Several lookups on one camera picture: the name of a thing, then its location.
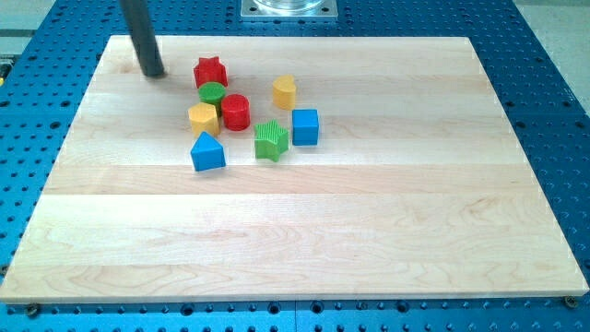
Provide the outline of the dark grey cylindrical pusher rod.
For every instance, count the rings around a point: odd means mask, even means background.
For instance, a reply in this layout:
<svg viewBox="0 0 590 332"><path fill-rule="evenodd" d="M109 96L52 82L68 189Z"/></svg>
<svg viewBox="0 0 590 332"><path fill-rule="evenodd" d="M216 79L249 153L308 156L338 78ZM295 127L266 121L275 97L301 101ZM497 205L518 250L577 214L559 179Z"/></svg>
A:
<svg viewBox="0 0 590 332"><path fill-rule="evenodd" d="M165 73L146 0L120 0L139 67L146 77Z"/></svg>

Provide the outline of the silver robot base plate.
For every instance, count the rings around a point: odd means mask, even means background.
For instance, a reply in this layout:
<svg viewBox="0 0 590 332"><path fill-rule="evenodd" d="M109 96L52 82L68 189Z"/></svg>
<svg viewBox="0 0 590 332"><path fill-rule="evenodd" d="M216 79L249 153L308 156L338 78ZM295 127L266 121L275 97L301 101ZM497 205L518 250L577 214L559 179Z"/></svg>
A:
<svg viewBox="0 0 590 332"><path fill-rule="evenodd" d="M246 21L337 19L337 0L241 0L240 14Z"/></svg>

